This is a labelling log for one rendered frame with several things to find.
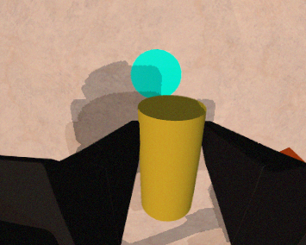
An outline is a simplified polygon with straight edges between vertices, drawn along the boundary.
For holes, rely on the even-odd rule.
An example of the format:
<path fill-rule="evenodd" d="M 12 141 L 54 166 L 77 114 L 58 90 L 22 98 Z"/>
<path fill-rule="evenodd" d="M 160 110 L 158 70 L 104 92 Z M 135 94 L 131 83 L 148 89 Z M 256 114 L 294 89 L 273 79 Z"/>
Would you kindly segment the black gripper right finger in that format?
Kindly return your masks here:
<path fill-rule="evenodd" d="M 306 245 L 306 161 L 214 122 L 202 149 L 231 245 Z"/>

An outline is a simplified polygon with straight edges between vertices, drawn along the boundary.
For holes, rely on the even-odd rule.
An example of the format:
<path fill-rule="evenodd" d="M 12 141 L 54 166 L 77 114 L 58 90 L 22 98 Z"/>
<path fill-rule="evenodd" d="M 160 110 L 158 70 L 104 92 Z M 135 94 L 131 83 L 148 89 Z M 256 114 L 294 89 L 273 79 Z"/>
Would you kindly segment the cyan circle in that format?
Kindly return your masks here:
<path fill-rule="evenodd" d="M 163 49 L 146 50 L 131 67 L 132 85 L 146 97 L 171 95 L 179 87 L 180 78 L 180 64 Z"/>

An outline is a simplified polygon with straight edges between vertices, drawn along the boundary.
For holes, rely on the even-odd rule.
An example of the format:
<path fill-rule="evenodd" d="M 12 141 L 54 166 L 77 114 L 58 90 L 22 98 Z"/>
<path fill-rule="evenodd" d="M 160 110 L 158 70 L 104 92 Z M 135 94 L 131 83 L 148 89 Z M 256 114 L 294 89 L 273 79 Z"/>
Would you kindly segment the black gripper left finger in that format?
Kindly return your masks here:
<path fill-rule="evenodd" d="M 0 156 L 0 220 L 59 245 L 121 245 L 140 154 L 139 120 L 62 161 Z"/>

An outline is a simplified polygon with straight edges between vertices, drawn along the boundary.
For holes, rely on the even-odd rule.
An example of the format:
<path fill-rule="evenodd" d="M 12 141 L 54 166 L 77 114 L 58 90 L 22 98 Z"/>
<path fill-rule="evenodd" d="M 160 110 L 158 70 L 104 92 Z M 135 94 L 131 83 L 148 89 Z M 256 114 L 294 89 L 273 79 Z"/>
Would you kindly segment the yellow cylinder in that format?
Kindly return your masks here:
<path fill-rule="evenodd" d="M 141 205 L 153 219 L 176 221 L 190 212 L 205 115 L 207 106 L 188 96 L 139 102 Z"/>

